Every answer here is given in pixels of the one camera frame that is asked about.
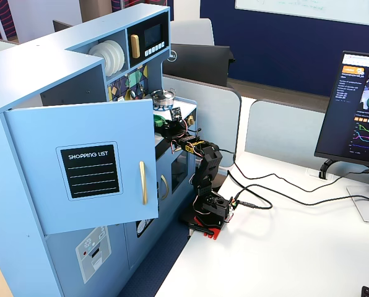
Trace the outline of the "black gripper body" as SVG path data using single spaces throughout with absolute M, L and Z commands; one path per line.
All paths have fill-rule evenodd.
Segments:
M 176 140 L 186 135 L 188 125 L 184 119 L 170 121 L 168 123 L 167 138 L 169 140 Z

